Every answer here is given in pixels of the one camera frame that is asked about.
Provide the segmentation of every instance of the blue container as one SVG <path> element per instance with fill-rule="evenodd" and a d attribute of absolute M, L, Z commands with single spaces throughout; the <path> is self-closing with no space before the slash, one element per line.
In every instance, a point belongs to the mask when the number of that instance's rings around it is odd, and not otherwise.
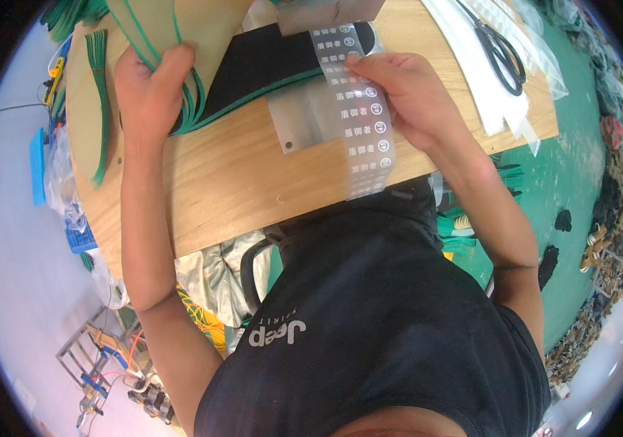
<path fill-rule="evenodd" d="M 86 223 L 86 229 L 84 229 L 83 233 L 72 229 L 64 229 L 64 233 L 66 234 L 66 240 L 69 242 L 69 248 L 76 255 L 95 249 L 98 246 L 88 223 Z"/>

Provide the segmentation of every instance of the black fabric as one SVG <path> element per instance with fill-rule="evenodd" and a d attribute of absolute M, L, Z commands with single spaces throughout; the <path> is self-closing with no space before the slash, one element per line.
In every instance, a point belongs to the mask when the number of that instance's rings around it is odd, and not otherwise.
<path fill-rule="evenodd" d="M 544 249 L 544 255 L 542 255 L 542 262 L 539 265 L 537 271 L 537 280 L 539 281 L 539 291 L 542 291 L 545 285 L 549 282 L 554 273 L 554 267 L 557 266 L 557 260 L 559 258 L 559 249 L 553 245 L 547 246 Z"/>
<path fill-rule="evenodd" d="M 532 435 L 550 394 L 523 321 L 436 250 L 433 213 L 374 200 L 285 226 L 285 268 L 212 378 L 196 436 L 326 436 L 389 406 L 469 436 Z"/>
<path fill-rule="evenodd" d="M 565 209 L 557 214 L 557 218 L 554 221 L 554 229 L 562 232 L 571 232 L 571 212 L 569 210 Z"/>
<path fill-rule="evenodd" d="M 366 22 L 355 23 L 355 27 L 362 49 L 372 50 L 372 28 Z M 309 32 L 283 37 L 277 24 L 270 24 L 238 34 L 214 76 L 200 119 L 298 74 L 322 74 Z"/>

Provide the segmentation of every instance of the white floor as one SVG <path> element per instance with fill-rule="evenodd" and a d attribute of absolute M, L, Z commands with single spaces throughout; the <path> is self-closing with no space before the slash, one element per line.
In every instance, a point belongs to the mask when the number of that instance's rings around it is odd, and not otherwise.
<path fill-rule="evenodd" d="M 38 102 L 56 47 L 39 25 L 30 30 L 0 84 L 0 109 Z M 46 125 L 42 106 L 0 112 L 0 368 L 9 387 L 27 388 L 19 405 L 28 418 L 58 436 L 76 436 L 83 394 L 54 355 L 100 300 L 59 216 L 33 206 L 28 145 Z M 115 324 L 108 320 L 109 328 Z M 128 400 L 126 390 L 116 384 L 91 436 L 178 435 Z"/>

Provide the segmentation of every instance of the red wire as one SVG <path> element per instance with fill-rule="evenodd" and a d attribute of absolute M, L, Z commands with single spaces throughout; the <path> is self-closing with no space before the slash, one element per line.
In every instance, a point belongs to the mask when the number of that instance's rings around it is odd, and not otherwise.
<path fill-rule="evenodd" d="M 129 370 L 130 366 L 132 365 L 132 354 L 134 354 L 135 352 L 135 347 L 137 347 L 137 342 L 140 340 L 140 336 L 142 335 L 142 332 L 144 332 L 144 328 L 142 328 L 142 330 L 139 331 L 139 334 L 137 334 L 137 336 L 135 337 L 134 343 L 132 343 L 132 349 L 130 349 L 130 359 L 129 359 L 129 362 L 127 363 L 127 370 Z"/>

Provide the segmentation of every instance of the green strap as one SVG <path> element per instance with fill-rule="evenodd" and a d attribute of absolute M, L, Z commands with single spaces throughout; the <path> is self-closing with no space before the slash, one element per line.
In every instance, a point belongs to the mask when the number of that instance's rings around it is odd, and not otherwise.
<path fill-rule="evenodd" d="M 100 184 L 103 183 L 103 175 L 106 172 L 107 148 L 110 142 L 110 104 L 108 103 L 106 86 L 106 45 L 107 30 L 101 29 L 86 35 L 89 64 L 100 95 L 100 113 L 103 121 L 100 139 L 100 163 L 95 176 L 91 179 L 96 187 L 100 187 Z"/>

